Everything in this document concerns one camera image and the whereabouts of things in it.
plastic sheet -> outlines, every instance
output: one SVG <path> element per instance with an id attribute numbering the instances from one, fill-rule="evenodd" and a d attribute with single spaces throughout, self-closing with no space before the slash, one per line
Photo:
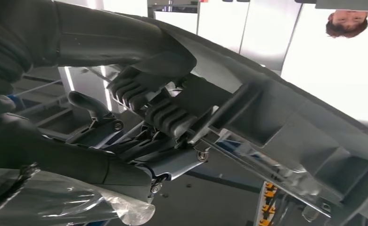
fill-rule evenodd
<path id="1" fill-rule="evenodd" d="M 19 175 L 0 169 L 0 194 Z M 142 225 L 155 207 L 128 196 L 58 174 L 40 171 L 0 210 L 0 226 L 54 226 L 119 218 L 127 225 Z"/>

bolt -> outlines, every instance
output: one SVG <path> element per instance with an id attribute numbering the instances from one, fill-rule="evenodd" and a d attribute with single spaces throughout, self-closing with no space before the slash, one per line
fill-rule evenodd
<path id="1" fill-rule="evenodd" d="M 123 122 L 122 122 L 122 121 L 117 120 L 117 121 L 115 121 L 115 122 L 114 122 L 113 129 L 114 129 L 115 131 L 120 131 L 120 130 L 122 130 L 123 128 L 124 128 L 124 124 L 123 124 Z"/>
<path id="2" fill-rule="evenodd" d="M 197 159 L 201 162 L 207 161 L 207 158 L 209 157 L 208 152 L 198 152 L 197 153 Z"/>
<path id="3" fill-rule="evenodd" d="M 158 187 L 152 188 L 152 193 L 157 193 L 158 191 L 159 191 L 159 188 Z"/>
<path id="4" fill-rule="evenodd" d="M 326 203 L 323 203 L 321 208 L 327 212 L 331 212 L 331 206 L 329 206 L 328 204 Z"/>
<path id="5" fill-rule="evenodd" d="M 162 184 L 161 184 L 161 183 L 159 183 L 159 184 L 155 184 L 155 185 L 150 189 L 150 191 L 151 191 L 153 194 L 156 194 L 156 193 L 158 193 L 161 189 L 162 189 Z"/>

hair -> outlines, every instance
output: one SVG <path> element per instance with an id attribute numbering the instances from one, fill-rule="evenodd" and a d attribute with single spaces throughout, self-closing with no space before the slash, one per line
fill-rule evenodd
<path id="1" fill-rule="evenodd" d="M 326 32 L 333 38 L 346 37 L 353 38 L 362 33 L 368 27 L 368 20 L 365 19 L 359 26 L 353 30 L 346 30 L 342 25 L 335 26 L 332 20 L 328 20 Z"/>

black handle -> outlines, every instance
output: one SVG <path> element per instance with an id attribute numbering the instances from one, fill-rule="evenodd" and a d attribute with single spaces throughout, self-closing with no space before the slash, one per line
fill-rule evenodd
<path id="1" fill-rule="evenodd" d="M 110 114 L 110 111 L 103 103 L 77 91 L 71 91 L 68 99 L 72 105 L 88 110 L 91 117 L 98 121 L 103 120 L 106 115 Z"/>

screw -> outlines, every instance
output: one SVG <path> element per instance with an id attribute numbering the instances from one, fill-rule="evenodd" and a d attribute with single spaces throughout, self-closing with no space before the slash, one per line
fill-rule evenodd
<path id="1" fill-rule="evenodd" d="M 115 131 L 120 131 L 120 130 L 122 130 L 123 128 L 124 128 L 124 124 L 123 124 L 123 122 L 122 122 L 122 121 L 117 120 L 117 121 L 115 121 L 115 122 L 114 122 L 113 129 L 114 129 Z"/>

